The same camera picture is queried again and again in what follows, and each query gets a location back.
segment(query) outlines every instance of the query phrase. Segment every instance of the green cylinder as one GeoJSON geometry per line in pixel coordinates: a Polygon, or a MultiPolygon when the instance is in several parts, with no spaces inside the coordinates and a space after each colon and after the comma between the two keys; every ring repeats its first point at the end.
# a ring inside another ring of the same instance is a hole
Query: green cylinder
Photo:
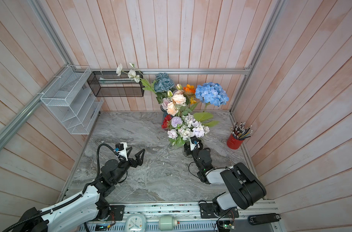
{"type": "Polygon", "coordinates": [[[178,221],[173,219],[172,216],[161,216],[159,219],[159,229],[162,231],[172,230],[177,224],[178,221]]]}

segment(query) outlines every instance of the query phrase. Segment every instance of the gray marble tabletop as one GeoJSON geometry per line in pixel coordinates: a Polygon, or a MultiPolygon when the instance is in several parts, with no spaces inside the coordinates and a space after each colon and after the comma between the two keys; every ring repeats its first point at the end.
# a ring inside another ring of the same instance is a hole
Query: gray marble tabletop
{"type": "MultiPolygon", "coordinates": [[[[227,111],[213,111],[214,119],[220,123],[211,128],[203,137],[205,147],[211,149],[212,165],[225,167],[238,162],[246,164],[243,151],[231,150],[226,145],[230,134],[231,120],[227,111]]],[[[145,148],[144,163],[137,168],[130,167],[127,179],[116,185],[116,189],[106,197],[114,202],[156,202],[156,201],[197,201],[212,200],[227,189],[225,185],[205,184],[188,172],[193,160],[183,155],[182,148],[169,146],[167,132],[161,129],[162,112],[114,112],[99,115],[87,147],[68,187],[66,197],[83,189],[97,172],[96,149],[99,144],[127,142],[134,157],[145,148]]],[[[100,166],[115,155],[106,147],[100,150],[100,166]]],[[[193,163],[190,171],[196,175],[193,163]]]]}

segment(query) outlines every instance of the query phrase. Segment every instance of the black wire basket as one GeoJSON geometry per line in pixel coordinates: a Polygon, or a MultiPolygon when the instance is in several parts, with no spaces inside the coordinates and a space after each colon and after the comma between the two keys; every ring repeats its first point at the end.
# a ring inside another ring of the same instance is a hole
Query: black wire basket
{"type": "Polygon", "coordinates": [[[127,74],[118,76],[112,71],[94,71],[88,77],[88,85],[97,97],[104,96],[144,96],[143,85],[136,83],[133,78],[128,78],[127,74]]]}

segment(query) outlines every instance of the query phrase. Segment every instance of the blue hydrangea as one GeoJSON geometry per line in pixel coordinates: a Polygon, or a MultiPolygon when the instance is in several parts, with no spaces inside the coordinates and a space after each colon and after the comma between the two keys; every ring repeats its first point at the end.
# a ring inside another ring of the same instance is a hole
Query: blue hydrangea
{"type": "Polygon", "coordinates": [[[173,117],[171,119],[171,125],[176,128],[178,125],[182,124],[182,119],[180,117],[173,117]]]}
{"type": "Polygon", "coordinates": [[[155,80],[154,90],[157,93],[166,92],[175,86],[175,83],[167,73],[159,73],[155,80]]]}
{"type": "Polygon", "coordinates": [[[229,100],[226,91],[219,84],[213,82],[204,83],[203,86],[198,85],[195,89],[195,97],[204,104],[210,103],[217,107],[226,105],[229,100]]]}

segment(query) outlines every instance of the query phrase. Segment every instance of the clock face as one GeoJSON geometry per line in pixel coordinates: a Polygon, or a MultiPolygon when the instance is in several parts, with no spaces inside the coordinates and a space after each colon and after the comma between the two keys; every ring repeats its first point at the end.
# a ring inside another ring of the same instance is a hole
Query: clock face
{"type": "Polygon", "coordinates": [[[126,220],[126,232],[144,232],[146,228],[146,219],[141,214],[132,214],[126,220]]]}

